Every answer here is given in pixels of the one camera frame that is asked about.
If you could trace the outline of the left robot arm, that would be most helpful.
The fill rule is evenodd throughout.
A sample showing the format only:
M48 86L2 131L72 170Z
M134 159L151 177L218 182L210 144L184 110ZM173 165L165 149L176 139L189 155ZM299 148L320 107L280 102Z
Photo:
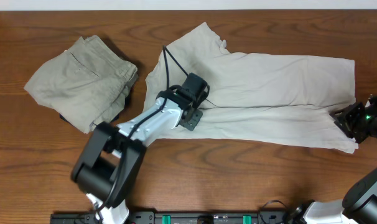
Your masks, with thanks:
M97 125L71 173L94 210L74 215L66 223L124 223L129 216L125 199L147 148L177 126L194 130L202 117L198 107L209 90L203 78L190 73L182 85L160 91L155 103L136 118L117 126Z

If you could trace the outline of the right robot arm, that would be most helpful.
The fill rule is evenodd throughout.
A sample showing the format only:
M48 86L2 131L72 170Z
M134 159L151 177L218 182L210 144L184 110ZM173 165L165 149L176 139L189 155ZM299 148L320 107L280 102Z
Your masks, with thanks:
M350 139L361 143L377 139L377 96L330 113L335 125ZM377 224L377 168L355 183L342 200L311 200L286 217L286 223L358 223Z

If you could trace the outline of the white t-shirt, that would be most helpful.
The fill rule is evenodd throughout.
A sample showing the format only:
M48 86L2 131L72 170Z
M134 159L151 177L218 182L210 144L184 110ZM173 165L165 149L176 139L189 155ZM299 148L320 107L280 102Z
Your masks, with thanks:
M335 125L330 112L353 104L355 63L309 55L231 53L206 23L169 46L146 78L144 108L167 85L188 73L202 77L210 94L193 131L178 127L171 139L242 139L353 153L357 143Z

